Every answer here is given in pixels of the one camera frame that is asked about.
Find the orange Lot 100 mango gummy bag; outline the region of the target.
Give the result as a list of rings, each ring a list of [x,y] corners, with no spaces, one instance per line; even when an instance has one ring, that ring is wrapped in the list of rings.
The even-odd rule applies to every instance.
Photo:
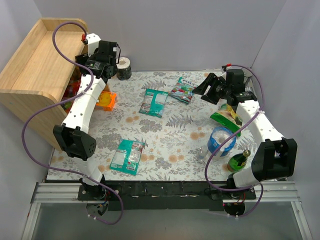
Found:
[[[79,68],[75,68],[72,75],[71,75],[71,80],[73,81],[78,81],[80,78],[81,78],[81,72],[80,72],[80,69]]]

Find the small orange candy bag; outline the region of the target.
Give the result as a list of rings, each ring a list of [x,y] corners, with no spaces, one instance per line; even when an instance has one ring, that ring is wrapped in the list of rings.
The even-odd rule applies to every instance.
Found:
[[[117,94],[115,92],[102,91],[98,97],[95,108],[111,112],[116,103]]]

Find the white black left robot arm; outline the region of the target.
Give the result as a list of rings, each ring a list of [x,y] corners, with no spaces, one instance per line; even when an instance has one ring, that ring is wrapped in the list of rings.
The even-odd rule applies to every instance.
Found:
[[[75,159],[79,172],[84,175],[80,182],[85,192],[96,200],[106,195],[106,189],[100,186],[105,178],[92,158],[97,142],[89,135],[89,124],[100,94],[117,73],[119,49],[116,42],[101,40],[93,53],[76,56],[76,62],[85,66],[80,70],[78,92],[82,95],[73,101],[62,124],[53,128],[60,148]]]

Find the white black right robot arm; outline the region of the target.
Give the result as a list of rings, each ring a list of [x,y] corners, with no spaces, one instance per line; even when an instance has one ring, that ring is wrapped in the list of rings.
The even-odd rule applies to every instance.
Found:
[[[233,173],[226,181],[223,192],[245,191],[267,180],[291,177],[294,173],[298,144],[292,138],[285,138],[271,124],[263,111],[264,105],[258,102],[251,91],[246,91],[244,67],[223,66],[224,73],[217,76],[209,73],[206,79],[192,92],[211,104],[219,100],[227,101],[241,118],[242,127],[249,129],[258,149],[251,165]]]

